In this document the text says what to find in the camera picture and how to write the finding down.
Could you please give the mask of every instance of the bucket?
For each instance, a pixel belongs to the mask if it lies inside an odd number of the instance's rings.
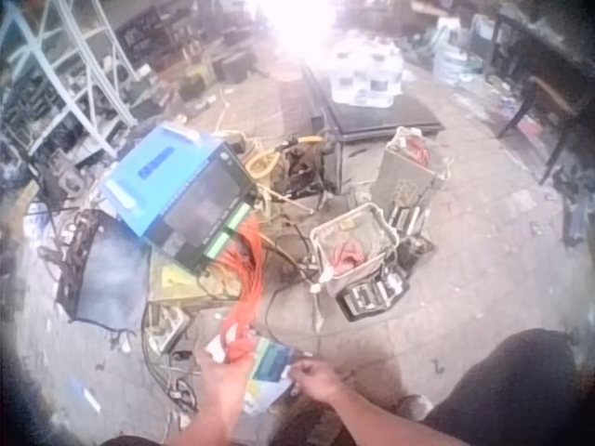
[[[440,43],[434,55],[434,77],[445,84],[454,85],[467,70],[467,54],[456,46]]]

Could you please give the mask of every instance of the blue electronic device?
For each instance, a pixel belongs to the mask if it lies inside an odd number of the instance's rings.
[[[256,197],[224,141],[171,124],[147,135],[101,190],[139,237],[189,271],[218,255]]]

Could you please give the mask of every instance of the person's leg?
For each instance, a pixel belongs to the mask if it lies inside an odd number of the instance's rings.
[[[565,334],[529,330],[471,368],[424,424],[470,444],[548,444],[576,404]]]

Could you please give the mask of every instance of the wire basket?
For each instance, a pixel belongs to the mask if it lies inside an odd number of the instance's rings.
[[[333,269],[326,284],[336,295],[380,268],[390,253],[396,256],[399,236],[374,203],[363,204],[314,228],[310,239],[321,270]]]

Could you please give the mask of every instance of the chair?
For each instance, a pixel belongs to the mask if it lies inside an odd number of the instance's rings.
[[[560,117],[560,139],[546,162],[546,172],[539,181],[543,184],[548,179],[551,170],[558,162],[558,158],[562,154],[562,150],[575,126],[578,124],[581,117],[581,112],[586,109],[585,105],[588,103],[588,98],[585,97],[580,101],[580,106],[573,106],[562,97],[562,95],[550,84],[543,79],[536,76],[529,77],[525,88],[522,91],[524,101],[521,107],[512,117],[508,124],[500,131],[497,138],[500,139],[512,128],[516,127],[523,116],[533,107],[537,98],[542,98],[549,103],[552,111]]]

